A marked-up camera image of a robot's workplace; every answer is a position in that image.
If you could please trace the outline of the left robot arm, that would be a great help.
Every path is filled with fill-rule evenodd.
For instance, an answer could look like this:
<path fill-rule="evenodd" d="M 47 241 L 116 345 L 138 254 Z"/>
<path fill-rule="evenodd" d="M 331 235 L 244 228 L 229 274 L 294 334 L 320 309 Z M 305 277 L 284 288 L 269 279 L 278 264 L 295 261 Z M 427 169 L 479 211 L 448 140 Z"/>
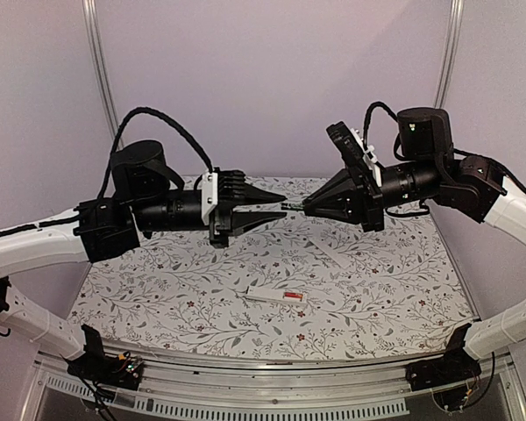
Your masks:
<path fill-rule="evenodd" d="M 141 140 L 113 153 L 109 181 L 112 197 L 79 203 L 61 214 L 0 231 L 0 325 L 40 344 L 66 360 L 77 360 L 95 381 L 112 374 L 101 336 L 29 300 L 9 278 L 26 270 L 62 263 L 97 263 L 140 246 L 155 232 L 207 231 L 215 248 L 284 218 L 280 211 L 256 211 L 254 205 L 281 203 L 285 197 L 256 188 L 240 170 L 207 170 L 200 189 L 186 189 L 167 166 L 162 144 Z"/>

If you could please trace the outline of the white remote battery cover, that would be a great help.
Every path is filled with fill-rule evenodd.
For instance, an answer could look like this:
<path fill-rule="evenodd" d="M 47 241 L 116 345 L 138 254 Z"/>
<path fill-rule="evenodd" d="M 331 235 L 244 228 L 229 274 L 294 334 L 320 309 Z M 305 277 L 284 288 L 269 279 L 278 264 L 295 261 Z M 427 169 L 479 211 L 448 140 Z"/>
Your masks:
<path fill-rule="evenodd" d="M 338 253 L 331 246 L 328 246 L 324 241 L 320 239 L 312 239 L 310 242 L 341 268 L 348 268 L 351 266 L 351 262 L 349 260 L 347 260 L 341 253 Z"/>

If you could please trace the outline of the red battery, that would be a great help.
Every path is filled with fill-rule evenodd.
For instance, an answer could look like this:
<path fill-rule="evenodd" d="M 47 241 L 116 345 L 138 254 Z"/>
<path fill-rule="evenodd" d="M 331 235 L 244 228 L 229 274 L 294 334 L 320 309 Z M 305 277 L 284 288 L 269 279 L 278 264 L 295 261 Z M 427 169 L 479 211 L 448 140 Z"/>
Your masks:
<path fill-rule="evenodd" d="M 283 296 L 288 299 L 295 299 L 295 300 L 303 299 L 303 294 L 299 294 L 295 292 L 285 292 Z"/>

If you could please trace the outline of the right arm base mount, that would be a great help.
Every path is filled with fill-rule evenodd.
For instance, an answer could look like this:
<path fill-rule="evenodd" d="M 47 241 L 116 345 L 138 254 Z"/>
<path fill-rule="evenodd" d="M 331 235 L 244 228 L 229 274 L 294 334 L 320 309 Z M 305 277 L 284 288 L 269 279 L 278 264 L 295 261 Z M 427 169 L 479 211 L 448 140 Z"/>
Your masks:
<path fill-rule="evenodd" d="M 462 382 L 481 374 L 479 361 L 465 351 L 465 337 L 471 326 L 467 323 L 458 327 L 440 356 L 405 366 L 405 378 L 412 391 Z"/>

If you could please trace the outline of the white remote control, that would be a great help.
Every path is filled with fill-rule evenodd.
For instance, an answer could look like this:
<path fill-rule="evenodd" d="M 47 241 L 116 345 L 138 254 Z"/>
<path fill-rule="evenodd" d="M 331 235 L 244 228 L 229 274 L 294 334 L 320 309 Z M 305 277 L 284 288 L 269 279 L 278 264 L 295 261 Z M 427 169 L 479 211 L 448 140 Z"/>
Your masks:
<path fill-rule="evenodd" d="M 246 290 L 245 297 L 253 301 L 264 302 L 264 303 L 279 303 L 279 304 L 297 305 L 297 306 L 305 306 L 307 304 L 307 296 L 305 294 L 303 294 L 302 300 L 295 300 L 295 299 L 285 298 L 283 296 L 285 292 L 295 292 L 295 293 L 303 294 L 302 292 L 297 292 L 297 291 L 288 290 L 288 289 L 267 289 L 267 288 L 251 286 Z"/>

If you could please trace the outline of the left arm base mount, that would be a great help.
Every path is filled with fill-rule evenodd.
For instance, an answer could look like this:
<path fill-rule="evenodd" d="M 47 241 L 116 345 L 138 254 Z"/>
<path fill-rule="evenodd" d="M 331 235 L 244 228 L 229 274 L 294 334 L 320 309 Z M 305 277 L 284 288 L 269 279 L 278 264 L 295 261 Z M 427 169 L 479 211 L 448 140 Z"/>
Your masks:
<path fill-rule="evenodd" d="M 82 330 L 85 338 L 83 355 L 75 360 L 66 360 L 68 373 L 100 385 L 138 390 L 145 368 L 143 359 L 128 351 L 109 356 L 96 329 L 83 325 Z"/>

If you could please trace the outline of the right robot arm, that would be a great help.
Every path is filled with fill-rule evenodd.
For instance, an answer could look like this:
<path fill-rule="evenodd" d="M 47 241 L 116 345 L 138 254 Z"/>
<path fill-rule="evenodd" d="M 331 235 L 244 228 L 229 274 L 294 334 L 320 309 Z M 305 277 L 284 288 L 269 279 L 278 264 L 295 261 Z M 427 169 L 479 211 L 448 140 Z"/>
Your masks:
<path fill-rule="evenodd" d="M 344 166 L 303 200 L 306 216 L 380 232 L 391 208 L 432 200 L 526 246 L 526 187 L 508 168 L 455 149 L 443 109 L 415 107 L 388 114 L 398 124 L 394 156 L 400 164 L 382 166 L 366 133 L 358 135 L 343 122 L 330 125 L 326 132 Z"/>

